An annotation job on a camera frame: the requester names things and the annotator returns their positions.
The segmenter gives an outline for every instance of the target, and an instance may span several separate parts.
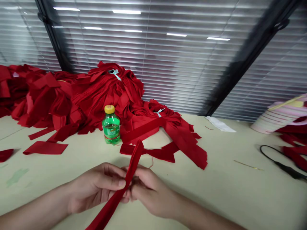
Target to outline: bottle label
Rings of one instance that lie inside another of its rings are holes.
[[[103,128],[103,131],[104,131],[105,136],[106,136],[107,138],[113,138],[112,136],[116,137],[116,136],[119,135],[119,129],[120,129],[119,126],[115,126],[115,127],[113,126],[113,127],[110,127],[110,128],[104,127],[104,128]]]

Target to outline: white paper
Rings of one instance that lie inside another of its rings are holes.
[[[233,130],[229,126],[227,126],[224,122],[221,122],[220,120],[207,116],[205,117],[208,121],[210,121],[211,124],[213,124],[216,128],[218,128],[221,131],[225,132],[231,132],[231,133],[236,133],[237,131]]]

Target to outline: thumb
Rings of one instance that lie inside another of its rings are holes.
[[[143,205],[148,205],[153,199],[153,193],[155,191],[147,189],[141,185],[133,185],[131,188],[131,196],[135,199],[138,199]]]
[[[106,188],[109,190],[117,191],[123,189],[126,186],[126,181],[124,179],[103,175],[96,183],[96,186],[99,188]]]

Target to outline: hand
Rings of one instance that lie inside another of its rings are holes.
[[[115,191],[123,189],[126,172],[110,163],[102,163],[86,171],[66,186],[69,189],[68,213],[80,213],[108,201]],[[121,200],[128,203],[131,192],[127,190]]]
[[[175,219],[180,215],[182,196],[170,189],[148,168],[139,166],[131,188],[131,201],[140,200],[158,217]]]

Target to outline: window blinds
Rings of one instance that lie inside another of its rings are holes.
[[[306,5],[289,19],[289,25],[269,42],[214,117],[253,122],[273,102],[307,93]]]
[[[0,0],[0,65],[61,70],[35,0]]]
[[[75,72],[116,62],[144,83],[144,100],[197,114],[270,3],[54,0],[54,7]]]

